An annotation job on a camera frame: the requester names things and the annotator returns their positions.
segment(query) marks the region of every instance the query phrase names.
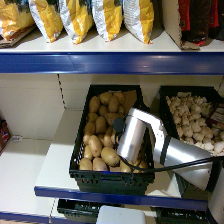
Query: store shelf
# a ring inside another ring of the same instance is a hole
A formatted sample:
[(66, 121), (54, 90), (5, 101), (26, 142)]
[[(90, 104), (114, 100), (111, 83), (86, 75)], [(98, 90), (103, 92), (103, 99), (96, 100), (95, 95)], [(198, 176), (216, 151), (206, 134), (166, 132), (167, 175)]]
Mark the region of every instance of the store shelf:
[(65, 110), (35, 184), (37, 196), (190, 210), (206, 209), (206, 201), (180, 197), (172, 172), (156, 173), (155, 182), (149, 184), (145, 196), (81, 192), (75, 179), (69, 176), (69, 164), (81, 115), (82, 111)]
[(12, 48), (0, 49), (0, 73), (224, 74), (221, 41), (208, 40), (200, 52), (182, 52), (161, 28), (153, 30), (152, 41), (143, 44), (122, 28), (108, 43), (93, 27), (79, 45), (65, 31), (57, 41), (45, 43), (35, 29)]
[(9, 142), (0, 156), (0, 219), (49, 223), (54, 198), (33, 191), (50, 141)]

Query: crate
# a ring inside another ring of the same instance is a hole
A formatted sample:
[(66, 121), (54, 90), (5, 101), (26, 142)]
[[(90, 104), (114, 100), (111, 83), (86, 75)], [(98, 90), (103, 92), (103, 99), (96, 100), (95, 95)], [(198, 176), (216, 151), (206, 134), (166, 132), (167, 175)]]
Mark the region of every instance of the crate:
[(57, 211), (66, 219), (83, 223), (96, 223), (101, 206), (108, 205), (120, 207), (119, 204), (85, 202), (76, 200), (59, 199)]
[[(137, 100), (133, 107), (149, 112), (149, 108), (143, 103), (140, 86), (138, 85), (91, 85), (86, 97), (77, 138), (74, 145), (73, 154), (70, 161), (69, 174), (75, 178), (79, 188), (84, 192), (123, 194), (123, 195), (144, 195), (149, 183), (154, 182), (154, 173), (122, 173), (122, 172), (101, 172), (84, 171), (78, 169), (78, 163), (83, 153), (83, 129), (86, 124), (88, 114), (88, 104), (93, 96), (107, 91), (135, 91)], [(152, 157), (152, 147), (148, 130), (144, 135), (144, 148), (146, 161), (149, 168), (154, 168)]]
[(209, 224), (203, 211), (156, 208), (157, 224)]
[[(179, 139), (176, 125), (173, 121), (173, 116), (170, 112), (169, 106), (166, 101), (166, 96), (177, 96), (178, 92), (191, 92), (192, 96), (206, 97), (208, 102), (212, 102), (214, 105), (218, 102), (223, 102), (223, 98), (218, 94), (214, 87), (204, 86), (161, 86), (160, 88), (160, 118), (164, 123), (168, 135)], [(196, 188), (184, 180), (178, 174), (175, 174), (179, 192), (182, 198), (208, 200), (208, 194), (206, 191), (202, 191)]]

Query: chip bag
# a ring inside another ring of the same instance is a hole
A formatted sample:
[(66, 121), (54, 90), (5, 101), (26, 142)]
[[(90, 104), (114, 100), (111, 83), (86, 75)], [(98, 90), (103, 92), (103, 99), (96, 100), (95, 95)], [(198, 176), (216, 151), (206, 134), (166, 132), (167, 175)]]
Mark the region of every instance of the chip bag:
[(92, 13), (98, 34), (105, 41), (113, 40), (123, 19), (120, 0), (92, 0)]
[(124, 0), (124, 24), (137, 39), (151, 43), (154, 10), (150, 0)]
[(59, 0), (60, 16), (72, 42), (79, 44), (93, 25), (90, 0)]
[(63, 29), (57, 0), (29, 0), (29, 5), (35, 23), (46, 42), (55, 41)]
[(0, 35), (6, 41), (15, 39), (33, 24), (28, 0), (0, 0)]

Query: produce display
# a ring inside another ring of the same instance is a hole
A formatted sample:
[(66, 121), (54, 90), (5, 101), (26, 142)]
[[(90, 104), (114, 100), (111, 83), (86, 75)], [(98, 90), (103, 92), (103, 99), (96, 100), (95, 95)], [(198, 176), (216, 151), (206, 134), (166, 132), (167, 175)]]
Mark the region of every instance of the produce display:
[[(115, 150), (115, 130), (113, 121), (125, 114), (125, 94), (122, 92), (104, 92), (93, 96), (89, 101), (89, 113), (83, 130), (84, 149), (79, 162), (79, 170), (131, 172), (120, 161)], [(142, 168), (148, 168), (142, 150), (137, 162)]]
[(34, 24), (28, 1), (0, 0), (0, 35), (6, 41)]
[(211, 102), (207, 102), (205, 97), (181, 92), (177, 96), (166, 96), (166, 101), (181, 141), (207, 150), (214, 156), (224, 155), (224, 131), (209, 127), (206, 122), (214, 109)]

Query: white shelf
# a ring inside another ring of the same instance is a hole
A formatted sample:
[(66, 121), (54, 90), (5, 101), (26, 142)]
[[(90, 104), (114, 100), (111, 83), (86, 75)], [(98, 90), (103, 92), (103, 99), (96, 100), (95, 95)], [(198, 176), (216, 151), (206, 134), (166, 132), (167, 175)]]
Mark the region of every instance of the white shelf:
[(9, 142), (0, 156), (0, 219), (48, 223), (54, 198), (36, 197), (34, 185), (50, 141)]
[[(118, 36), (111, 42), (105, 42), (95, 27), (92, 27), (80, 44), (73, 44), (63, 30), (58, 40), (46, 43), (36, 28), (11, 48), (0, 49), (0, 53), (54, 53), (54, 52), (181, 52), (170, 36), (162, 28), (154, 28), (151, 35), (152, 44), (143, 44), (124, 26)], [(224, 43), (208, 39), (202, 52), (224, 52)]]
[(155, 181), (149, 184), (146, 196), (129, 196), (81, 192), (75, 179), (69, 176), (70, 159), (74, 141), (81, 120), (82, 111), (65, 110), (56, 135), (49, 148), (42, 169), (35, 184), (37, 196), (161, 206), (169, 205), (178, 208), (198, 210), (205, 209), (205, 202), (182, 200), (175, 176), (167, 172), (156, 173)]

